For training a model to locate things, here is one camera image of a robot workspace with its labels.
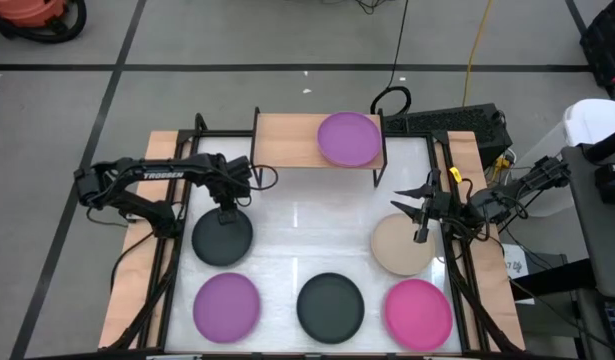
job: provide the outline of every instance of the black plate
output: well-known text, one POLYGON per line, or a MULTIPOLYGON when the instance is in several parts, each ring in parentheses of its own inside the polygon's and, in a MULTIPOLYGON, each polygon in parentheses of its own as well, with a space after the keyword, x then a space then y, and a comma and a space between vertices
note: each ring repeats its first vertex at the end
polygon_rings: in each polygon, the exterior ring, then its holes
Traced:
POLYGON ((236 221, 225 225, 218 222, 218 209, 207 212, 198 220, 191 235, 191 245, 201 261, 213 266, 229 266, 247 254, 254 230, 247 215, 236 211, 236 221))
POLYGON ((311 278, 300 290, 296 311, 309 336, 325 344, 339 344, 360 328, 365 303, 351 280, 324 273, 311 278))

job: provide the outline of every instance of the gray floor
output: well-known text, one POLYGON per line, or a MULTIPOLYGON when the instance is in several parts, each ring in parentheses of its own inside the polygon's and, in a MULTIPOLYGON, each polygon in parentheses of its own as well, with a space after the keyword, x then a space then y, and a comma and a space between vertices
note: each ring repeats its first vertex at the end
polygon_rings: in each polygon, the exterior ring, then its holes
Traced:
MULTIPOLYGON (((587 23, 608 2, 576 0, 587 23)), ((389 1, 372 16, 350 0, 324 3, 148 0, 127 63, 393 61, 402 1, 389 1)), ((86 31, 67 44, 0 37, 0 64, 114 64, 137 4, 89 1, 86 31)), ((411 0, 400 63, 465 64, 485 4, 411 0)), ((578 39, 565 0, 498 0, 476 63, 582 65, 578 39)), ((1 359, 12 351, 111 73, 0 70, 0 75, 1 359)), ((189 127, 198 111, 213 129, 250 128, 255 106, 269 112, 367 112, 388 78, 387 71, 123 72, 94 160, 140 157, 150 131, 189 127)), ((460 105, 462 72, 400 72, 395 79, 411 89, 412 111, 460 105)), ((479 72, 472 77, 470 103, 494 102, 505 111, 514 149, 522 156, 567 106, 590 97, 608 96, 589 73, 479 72)), ((383 107, 395 111, 400 101, 388 97, 383 107)), ((98 215, 113 218, 112 211, 98 215)), ((555 220, 566 236, 524 236, 520 222, 513 231, 536 251, 565 253, 570 261, 585 257, 580 230, 571 226, 575 213, 555 220)), ((535 228, 544 225, 529 221, 535 228)), ((95 350, 122 237, 122 229, 92 225, 77 208, 27 356, 95 350)), ((536 341, 532 337, 529 346, 536 341)))

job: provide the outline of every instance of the beige plate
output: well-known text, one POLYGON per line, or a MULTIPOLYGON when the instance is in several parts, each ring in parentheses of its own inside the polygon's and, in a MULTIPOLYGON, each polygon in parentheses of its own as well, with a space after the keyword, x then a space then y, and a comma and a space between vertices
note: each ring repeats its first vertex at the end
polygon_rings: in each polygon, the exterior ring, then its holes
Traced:
POLYGON ((378 223, 371 238, 371 250, 385 269, 404 276, 423 271, 434 258, 436 239, 432 234, 427 242, 414 242, 418 224, 405 214, 393 214, 378 223))

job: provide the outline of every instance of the white table surface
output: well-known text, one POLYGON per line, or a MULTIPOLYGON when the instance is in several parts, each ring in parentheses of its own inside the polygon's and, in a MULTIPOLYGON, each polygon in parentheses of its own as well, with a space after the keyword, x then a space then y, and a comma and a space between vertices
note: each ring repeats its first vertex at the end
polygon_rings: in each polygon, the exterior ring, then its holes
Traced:
MULTIPOLYGON (((224 154, 227 160, 249 156, 251 138, 202 138, 199 152, 224 154)), ((168 352, 411 352, 398 345, 383 326, 382 304, 388 290, 408 279, 378 264, 370 247, 371 234, 387 215, 398 213, 390 200, 420 206, 421 201, 393 192, 421 186, 430 170, 427 144, 421 138, 387 139, 389 164, 377 189, 371 170, 279 169, 278 185, 252 192, 252 204, 241 210, 254 227, 250 252, 230 268, 201 262, 191 247, 196 221, 217 207, 206 188, 192 187, 185 225, 180 267, 165 346, 168 352), (251 334, 233 344, 205 339, 194 325, 192 307, 196 293, 209 278, 223 272, 247 276, 261 296, 260 321, 251 334), (312 277, 336 272, 351 279, 365 302, 365 317, 358 332, 346 342, 322 344, 309 337, 296 316, 296 300, 312 277)), ((273 174, 265 171, 264 183, 273 174)), ((442 290, 452 311, 444 248, 438 223, 430 221, 437 258, 413 278, 431 282, 442 290)), ((435 353, 459 353, 454 327, 449 339, 435 353)))

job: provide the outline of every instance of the magenta plate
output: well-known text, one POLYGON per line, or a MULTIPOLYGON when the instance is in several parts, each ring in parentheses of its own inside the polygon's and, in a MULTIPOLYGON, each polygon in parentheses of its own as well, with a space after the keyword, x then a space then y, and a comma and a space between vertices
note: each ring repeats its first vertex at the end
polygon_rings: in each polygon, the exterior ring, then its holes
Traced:
POLYGON ((434 350, 451 334, 449 302, 424 280, 405 280, 391 288, 385 299, 384 317, 394 340, 415 351, 434 350))
POLYGON ((251 332, 260 316, 256 286, 240 274, 224 273, 209 279, 194 301, 194 323, 207 340, 233 343, 251 332))
POLYGON ((381 145, 378 127, 363 114, 332 114, 318 128, 318 149, 338 166, 366 165, 380 153, 381 145))

